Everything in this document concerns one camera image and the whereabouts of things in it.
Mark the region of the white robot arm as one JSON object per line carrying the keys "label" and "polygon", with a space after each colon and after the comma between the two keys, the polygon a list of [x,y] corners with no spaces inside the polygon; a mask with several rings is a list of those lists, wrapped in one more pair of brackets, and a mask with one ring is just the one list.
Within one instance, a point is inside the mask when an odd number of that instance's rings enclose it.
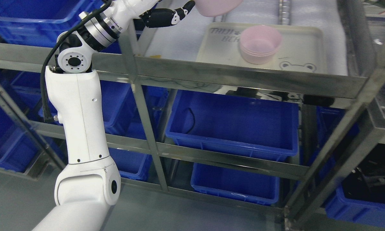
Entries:
{"label": "white robot arm", "polygon": [[56,66],[48,63],[65,39],[109,5],[91,13],[82,12],[81,22],[59,35],[40,72],[43,119],[52,121],[50,101],[63,124],[68,164],[56,179],[56,206],[37,224],[35,231],[100,231],[119,200],[121,177],[109,154],[102,117],[100,81],[96,70],[88,72],[94,48],[81,41],[80,47],[59,53]]}

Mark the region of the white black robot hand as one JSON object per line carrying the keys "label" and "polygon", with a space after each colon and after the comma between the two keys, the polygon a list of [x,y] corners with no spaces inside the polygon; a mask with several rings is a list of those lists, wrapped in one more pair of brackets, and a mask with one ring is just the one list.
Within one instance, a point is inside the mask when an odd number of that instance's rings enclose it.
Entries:
{"label": "white black robot hand", "polygon": [[154,8],[157,3],[157,0],[116,0],[108,17],[123,29],[137,18],[147,28],[171,27],[185,19],[195,6],[195,1],[190,0],[177,9]]}

